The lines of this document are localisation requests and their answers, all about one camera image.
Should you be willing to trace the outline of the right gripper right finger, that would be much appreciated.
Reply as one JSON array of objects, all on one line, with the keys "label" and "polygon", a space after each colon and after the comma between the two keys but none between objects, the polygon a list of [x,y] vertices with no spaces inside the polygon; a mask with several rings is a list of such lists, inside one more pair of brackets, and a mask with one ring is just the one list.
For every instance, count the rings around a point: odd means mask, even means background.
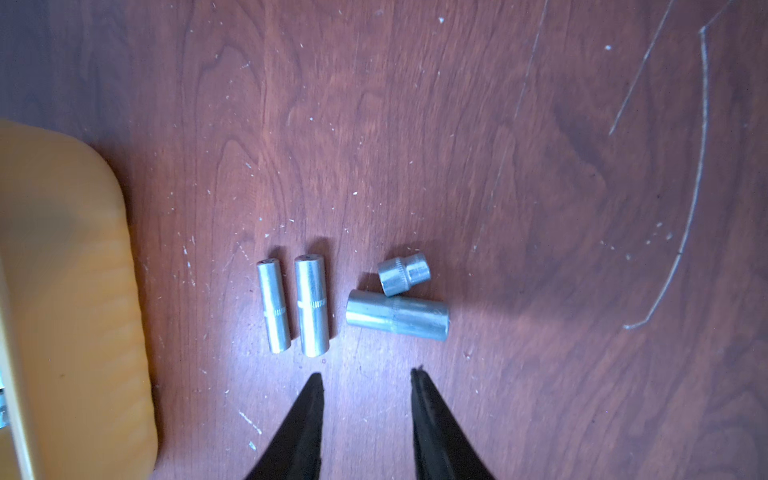
[{"label": "right gripper right finger", "polygon": [[417,479],[493,479],[423,368],[411,370]]}]

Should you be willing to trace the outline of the short silver socket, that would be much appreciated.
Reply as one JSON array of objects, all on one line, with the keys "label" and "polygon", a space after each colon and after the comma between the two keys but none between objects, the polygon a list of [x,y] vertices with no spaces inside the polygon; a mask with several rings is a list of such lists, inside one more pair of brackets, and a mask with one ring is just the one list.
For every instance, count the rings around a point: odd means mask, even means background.
[{"label": "short silver socket", "polygon": [[377,265],[377,273],[387,297],[405,293],[431,279],[429,265],[421,252],[385,260]]}]

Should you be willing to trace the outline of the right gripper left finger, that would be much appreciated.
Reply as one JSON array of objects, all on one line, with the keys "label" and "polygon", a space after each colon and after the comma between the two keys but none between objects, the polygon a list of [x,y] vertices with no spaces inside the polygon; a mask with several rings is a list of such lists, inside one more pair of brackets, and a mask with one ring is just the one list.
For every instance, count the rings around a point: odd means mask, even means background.
[{"label": "right gripper left finger", "polygon": [[272,441],[245,479],[318,479],[324,416],[324,387],[313,373]]}]

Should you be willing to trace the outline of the yellow plastic tray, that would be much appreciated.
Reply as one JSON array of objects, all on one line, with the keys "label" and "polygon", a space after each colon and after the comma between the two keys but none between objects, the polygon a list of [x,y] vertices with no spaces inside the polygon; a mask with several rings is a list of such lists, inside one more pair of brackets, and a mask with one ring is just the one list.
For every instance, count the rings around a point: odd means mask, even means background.
[{"label": "yellow plastic tray", "polygon": [[125,202],[108,163],[1,124],[1,475],[146,479],[158,453]]}]

